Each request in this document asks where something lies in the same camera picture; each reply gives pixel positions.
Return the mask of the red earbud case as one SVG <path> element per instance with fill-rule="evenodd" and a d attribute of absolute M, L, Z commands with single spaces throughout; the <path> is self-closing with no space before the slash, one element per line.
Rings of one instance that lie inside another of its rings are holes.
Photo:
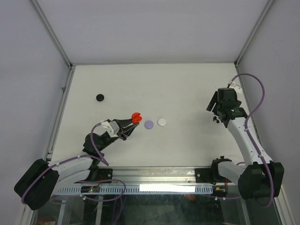
<path fill-rule="evenodd" d="M 142 116 L 139 112 L 135 112 L 132 114 L 131 116 L 131 120 L 132 120 L 132 123 L 133 124 L 137 124 L 137 123 L 140 123 L 142 121 Z"/>

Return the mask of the purple earbud case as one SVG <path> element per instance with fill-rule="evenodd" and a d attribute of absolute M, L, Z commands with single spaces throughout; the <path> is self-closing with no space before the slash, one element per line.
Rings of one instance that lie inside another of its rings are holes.
<path fill-rule="evenodd" d="M 151 120 L 147 120 L 144 124 L 146 129 L 152 129 L 154 127 L 154 122 Z"/>

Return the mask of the black earbud case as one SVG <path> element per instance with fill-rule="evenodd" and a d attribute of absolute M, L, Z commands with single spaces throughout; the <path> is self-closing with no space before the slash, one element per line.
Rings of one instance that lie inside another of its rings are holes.
<path fill-rule="evenodd" d="M 96 95 L 96 100 L 98 101 L 98 102 L 101 102 L 101 101 L 103 101 L 104 100 L 104 95 L 103 94 L 98 94 L 98 95 Z"/>

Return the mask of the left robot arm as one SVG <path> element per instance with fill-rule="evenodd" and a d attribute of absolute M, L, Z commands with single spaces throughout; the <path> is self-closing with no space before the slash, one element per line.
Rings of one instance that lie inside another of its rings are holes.
<path fill-rule="evenodd" d="M 52 195 L 73 183 L 94 182 L 98 178 L 99 163 L 108 166 L 102 150 L 116 140 L 127 140 L 140 124 L 139 113 L 126 120 L 103 120 L 85 137 L 82 153 L 61 161 L 36 160 L 14 187 L 22 204 L 31 210 L 40 209 Z"/>

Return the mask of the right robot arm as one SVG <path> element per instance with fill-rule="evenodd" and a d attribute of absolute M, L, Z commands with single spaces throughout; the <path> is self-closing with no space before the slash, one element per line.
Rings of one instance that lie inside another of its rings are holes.
<path fill-rule="evenodd" d="M 212 161 L 202 178 L 211 184 L 228 179 L 238 186 L 244 200 L 278 197 L 282 185 L 284 167 L 274 162 L 266 153 L 248 126 L 248 115 L 240 106 L 241 101 L 233 88 L 215 91 L 207 111 L 213 112 L 236 141 L 245 167 L 236 165 L 223 156 Z"/>

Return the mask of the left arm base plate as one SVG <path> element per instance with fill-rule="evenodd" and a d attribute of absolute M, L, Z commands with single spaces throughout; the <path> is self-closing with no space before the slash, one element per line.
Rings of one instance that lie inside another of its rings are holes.
<path fill-rule="evenodd" d="M 113 178 L 113 169 L 111 168 L 92 168 L 86 179 L 83 181 L 88 181 L 90 183 L 100 183 L 104 180 L 104 183 L 111 183 Z"/>

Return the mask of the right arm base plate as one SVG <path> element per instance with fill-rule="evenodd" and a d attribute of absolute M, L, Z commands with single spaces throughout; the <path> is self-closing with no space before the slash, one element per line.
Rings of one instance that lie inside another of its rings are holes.
<path fill-rule="evenodd" d="M 211 168 L 196 168 L 195 169 L 196 183 L 210 183 L 216 184 L 217 180 Z"/>

